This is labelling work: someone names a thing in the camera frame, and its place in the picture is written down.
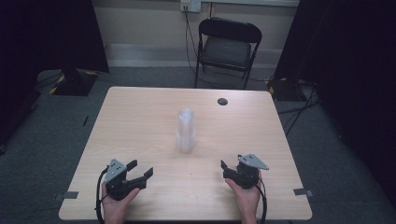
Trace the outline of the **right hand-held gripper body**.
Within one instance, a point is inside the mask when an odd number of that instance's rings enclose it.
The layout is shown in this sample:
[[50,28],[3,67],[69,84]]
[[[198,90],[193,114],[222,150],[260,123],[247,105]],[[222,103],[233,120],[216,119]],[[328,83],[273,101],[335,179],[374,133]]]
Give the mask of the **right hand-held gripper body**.
[[250,189],[258,184],[260,169],[268,170],[269,166],[255,154],[247,154],[238,160],[235,170],[229,168],[229,172],[223,172],[223,177],[230,178],[242,189]]

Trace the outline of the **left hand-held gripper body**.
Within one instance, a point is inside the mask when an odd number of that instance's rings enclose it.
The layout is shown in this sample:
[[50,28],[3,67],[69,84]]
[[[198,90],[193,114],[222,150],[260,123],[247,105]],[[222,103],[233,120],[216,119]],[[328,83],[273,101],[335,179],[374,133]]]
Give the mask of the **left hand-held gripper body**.
[[147,181],[138,182],[137,178],[133,180],[126,179],[129,172],[126,170],[126,165],[113,159],[107,167],[104,180],[106,193],[116,201],[124,199],[133,189],[145,189],[147,187]]

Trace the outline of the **stack of clear plastic cups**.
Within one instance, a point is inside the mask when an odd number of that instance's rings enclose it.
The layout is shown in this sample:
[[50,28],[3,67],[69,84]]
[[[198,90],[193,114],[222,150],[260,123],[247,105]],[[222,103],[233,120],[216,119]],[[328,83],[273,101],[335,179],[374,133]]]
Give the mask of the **stack of clear plastic cups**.
[[177,148],[183,153],[189,153],[195,146],[194,112],[190,108],[182,108],[178,112],[178,125],[176,130]]

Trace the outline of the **person's right hand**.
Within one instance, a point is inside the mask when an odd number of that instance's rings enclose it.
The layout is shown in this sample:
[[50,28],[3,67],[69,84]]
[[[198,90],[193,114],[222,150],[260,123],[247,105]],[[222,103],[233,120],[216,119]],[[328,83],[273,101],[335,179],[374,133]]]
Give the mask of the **person's right hand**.
[[234,193],[235,201],[240,212],[241,224],[257,224],[257,210],[262,197],[257,187],[242,189],[230,178],[225,179],[225,183]]

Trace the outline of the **person's left hand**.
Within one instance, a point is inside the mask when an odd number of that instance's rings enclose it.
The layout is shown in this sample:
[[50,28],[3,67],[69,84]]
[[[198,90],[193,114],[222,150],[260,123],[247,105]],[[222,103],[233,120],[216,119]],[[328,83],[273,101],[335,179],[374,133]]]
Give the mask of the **person's left hand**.
[[138,195],[140,189],[133,189],[124,199],[116,201],[109,196],[103,197],[101,202],[104,209],[105,224],[124,224],[127,208]]

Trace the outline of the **grey tape strip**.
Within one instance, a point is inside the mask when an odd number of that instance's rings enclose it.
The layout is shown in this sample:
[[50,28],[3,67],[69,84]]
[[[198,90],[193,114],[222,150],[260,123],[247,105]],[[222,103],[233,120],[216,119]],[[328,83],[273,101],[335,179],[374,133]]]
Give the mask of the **grey tape strip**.
[[314,196],[314,192],[311,189],[304,189],[304,188],[294,189],[293,192],[296,196],[300,196],[300,195],[305,195],[306,197]]
[[66,191],[63,193],[57,193],[54,197],[55,201],[62,201],[64,199],[76,199],[78,197],[78,191]]

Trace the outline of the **black stand base with striped tape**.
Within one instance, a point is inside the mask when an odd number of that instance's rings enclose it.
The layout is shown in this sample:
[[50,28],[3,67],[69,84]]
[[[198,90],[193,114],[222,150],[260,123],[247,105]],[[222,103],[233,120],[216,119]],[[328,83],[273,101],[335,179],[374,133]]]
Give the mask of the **black stand base with striped tape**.
[[298,86],[286,78],[270,78],[266,81],[266,87],[275,101],[297,102],[299,100]]
[[79,71],[76,68],[63,69],[61,76],[49,93],[53,95],[88,96],[98,73]]

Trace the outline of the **black folding chair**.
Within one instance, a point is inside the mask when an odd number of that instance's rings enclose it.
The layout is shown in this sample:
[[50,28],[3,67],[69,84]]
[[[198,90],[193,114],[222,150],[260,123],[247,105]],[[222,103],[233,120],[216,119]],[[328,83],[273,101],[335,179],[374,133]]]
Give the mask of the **black folding chair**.
[[245,89],[258,47],[262,42],[262,31],[249,22],[208,18],[200,22],[198,33],[194,87],[197,87],[199,67],[208,65],[243,72]]

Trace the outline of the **black curtain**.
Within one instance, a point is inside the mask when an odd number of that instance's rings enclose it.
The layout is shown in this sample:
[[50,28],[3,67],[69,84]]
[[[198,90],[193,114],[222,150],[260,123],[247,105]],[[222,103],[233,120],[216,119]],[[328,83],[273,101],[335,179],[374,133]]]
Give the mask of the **black curtain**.
[[275,77],[316,84],[396,208],[396,0],[300,0]]
[[0,146],[12,135],[47,70],[108,72],[92,0],[0,0]]

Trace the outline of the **white wall socket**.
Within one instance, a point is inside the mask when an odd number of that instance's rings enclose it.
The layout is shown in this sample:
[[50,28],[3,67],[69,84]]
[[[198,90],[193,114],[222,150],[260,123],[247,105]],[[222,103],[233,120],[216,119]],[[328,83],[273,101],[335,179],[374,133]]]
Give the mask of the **white wall socket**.
[[182,12],[199,13],[202,2],[200,0],[180,0],[180,10]]

